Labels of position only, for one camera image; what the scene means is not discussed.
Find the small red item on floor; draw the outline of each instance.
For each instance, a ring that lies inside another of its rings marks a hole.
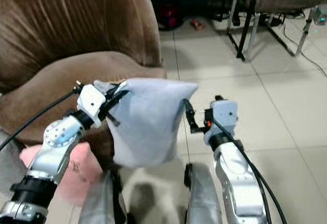
[[[191,26],[193,26],[196,31],[199,31],[202,30],[205,25],[194,19],[191,22]]]

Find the grey fabric bag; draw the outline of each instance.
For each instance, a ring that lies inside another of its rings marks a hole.
[[[95,82],[103,89],[106,83]],[[108,126],[114,141],[114,161],[127,167],[150,167],[175,158],[182,99],[198,85],[154,78],[128,79],[119,90],[128,90],[110,110],[119,122]]]
[[[0,144],[6,138],[8,135],[0,129]],[[19,154],[23,149],[22,143],[13,140],[0,151],[0,192],[7,197],[13,195],[10,192],[11,185],[19,183],[25,176],[27,169],[19,159]]]

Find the light blue cloth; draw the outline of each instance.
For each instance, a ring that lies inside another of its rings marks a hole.
[[[175,158],[182,99],[189,99],[198,85],[153,78],[128,79],[119,90],[128,90],[110,113],[120,122],[108,126],[114,141],[115,163],[149,167]]]

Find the red object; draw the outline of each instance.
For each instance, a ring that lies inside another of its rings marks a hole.
[[[158,21],[166,30],[173,30],[183,24],[179,9],[171,4],[163,5],[158,11]]]
[[[204,28],[204,24],[200,23],[196,19],[192,20],[191,26],[193,26],[196,31],[202,30]]]

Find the pink stuffed toy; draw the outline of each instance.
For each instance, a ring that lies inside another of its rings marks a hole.
[[[24,149],[19,155],[28,167],[42,145],[31,146]],[[94,182],[102,174],[101,166],[90,149],[87,142],[78,144],[71,153],[71,160],[62,178],[56,195],[76,206],[83,206],[87,193]]]

